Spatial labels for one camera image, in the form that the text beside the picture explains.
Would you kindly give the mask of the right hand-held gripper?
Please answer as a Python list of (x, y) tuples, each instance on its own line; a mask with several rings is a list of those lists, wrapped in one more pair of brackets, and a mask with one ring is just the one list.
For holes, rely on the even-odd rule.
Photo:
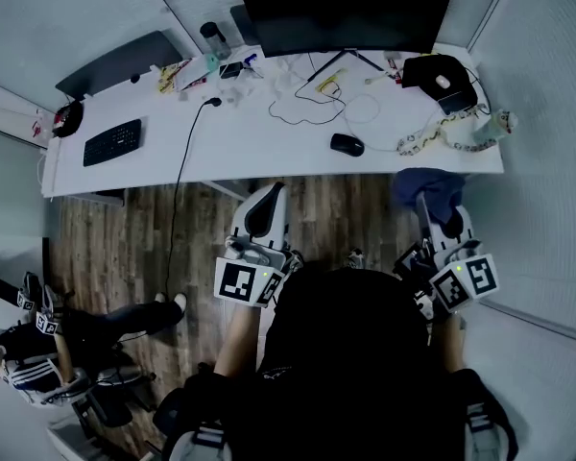
[(422, 242), (412, 245), (394, 266), (394, 273), (414, 293), (423, 313), (455, 313), (499, 290), (492, 255), (484, 252), (478, 239), (471, 239), (473, 227), (467, 210), (451, 209), (440, 228), (445, 243), (434, 246), (431, 220), (420, 192), (416, 199)]

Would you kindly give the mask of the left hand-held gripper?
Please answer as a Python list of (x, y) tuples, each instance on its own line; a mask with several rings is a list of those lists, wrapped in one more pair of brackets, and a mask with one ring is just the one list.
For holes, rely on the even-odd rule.
[(281, 182), (258, 189), (237, 208), (225, 253), (216, 258), (216, 298), (266, 308), (279, 294), (297, 267), (287, 219), (288, 191)]

